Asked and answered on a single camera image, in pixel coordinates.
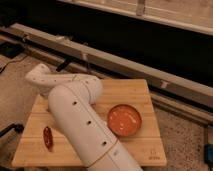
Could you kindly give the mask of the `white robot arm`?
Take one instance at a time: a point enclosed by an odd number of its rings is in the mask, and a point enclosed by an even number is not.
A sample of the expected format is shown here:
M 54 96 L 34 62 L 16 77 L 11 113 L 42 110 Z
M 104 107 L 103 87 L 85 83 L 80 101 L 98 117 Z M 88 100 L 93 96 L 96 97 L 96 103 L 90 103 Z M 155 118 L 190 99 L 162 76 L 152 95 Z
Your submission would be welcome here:
M 52 74 L 38 64 L 25 79 L 48 97 L 51 114 L 88 171 L 143 171 L 91 107 L 102 94 L 99 78 Z

